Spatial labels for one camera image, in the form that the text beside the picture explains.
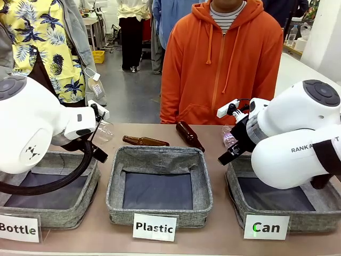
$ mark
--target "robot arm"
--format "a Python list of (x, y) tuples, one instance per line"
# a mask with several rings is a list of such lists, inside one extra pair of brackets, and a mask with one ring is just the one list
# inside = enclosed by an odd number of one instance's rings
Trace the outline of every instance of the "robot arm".
[[(1, 80), (0, 171), (10, 174), (29, 171), (44, 157), (50, 144), (67, 147), (75, 141), (78, 141), (78, 148), (74, 150), (80, 149), (88, 155), (77, 169), (78, 176), (86, 170), (92, 156), (96, 158), (97, 155), (105, 161), (107, 155), (103, 151), (87, 138), (82, 139), (82, 136), (95, 131), (96, 119), (99, 121), (98, 117), (103, 112), (101, 106), (93, 105), (94, 102), (90, 104), (91, 107), (67, 108), (29, 77), (10, 76)], [(105, 119), (109, 117), (107, 112), (102, 115)], [(0, 191), (9, 192), (4, 191), (9, 186), (0, 184)], [(19, 194), (13, 187), (11, 194)]]
[(340, 109), (337, 92), (316, 80), (297, 83), (269, 103), (252, 99), (242, 119), (233, 112), (237, 123), (231, 133), (237, 142), (219, 161), (225, 165), (252, 152), (252, 167), (269, 186), (285, 189), (313, 179), (321, 188), (338, 174), (326, 157), (341, 165)]

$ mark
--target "gray floor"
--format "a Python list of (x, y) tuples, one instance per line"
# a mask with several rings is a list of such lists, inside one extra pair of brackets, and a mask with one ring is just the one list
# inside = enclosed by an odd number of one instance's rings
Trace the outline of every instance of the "gray floor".
[(160, 123), (161, 76), (154, 75), (151, 61), (143, 60), (137, 73), (121, 68), (122, 52), (105, 52), (105, 62), (96, 64), (108, 98), (112, 123)]

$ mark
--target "hood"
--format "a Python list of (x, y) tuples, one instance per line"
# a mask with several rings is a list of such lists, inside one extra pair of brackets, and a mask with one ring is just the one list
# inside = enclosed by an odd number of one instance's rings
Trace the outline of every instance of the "hood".
[[(209, 0), (205, 3), (201, 4), (193, 4), (192, 6), (192, 13), (196, 16), (199, 20), (205, 21), (217, 28), (220, 28), (213, 20), (213, 18), (209, 15), (209, 7), (212, 0)], [(243, 11), (238, 15), (230, 29), (235, 27), (239, 27), (250, 20), (253, 20), (257, 17), (261, 12), (264, 11), (263, 9), (263, 2), (261, 0), (247, 0), (247, 5), (243, 9)]]

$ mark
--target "yellow floral shirt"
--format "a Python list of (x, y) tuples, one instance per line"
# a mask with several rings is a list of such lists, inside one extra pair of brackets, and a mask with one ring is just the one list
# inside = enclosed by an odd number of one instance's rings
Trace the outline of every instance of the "yellow floral shirt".
[(60, 102), (84, 98), (81, 62), (66, 34), (59, 0), (0, 0), (0, 22), (12, 41), (13, 75), (28, 76), (39, 51)]

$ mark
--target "person in orange hoodie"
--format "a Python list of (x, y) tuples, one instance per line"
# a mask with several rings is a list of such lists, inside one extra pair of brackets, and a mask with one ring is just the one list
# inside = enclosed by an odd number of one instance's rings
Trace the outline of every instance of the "person in orange hoodie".
[(236, 98), (271, 100), (282, 47), (282, 29), (261, 0), (193, 5), (167, 44), (161, 123), (235, 124), (217, 110)]

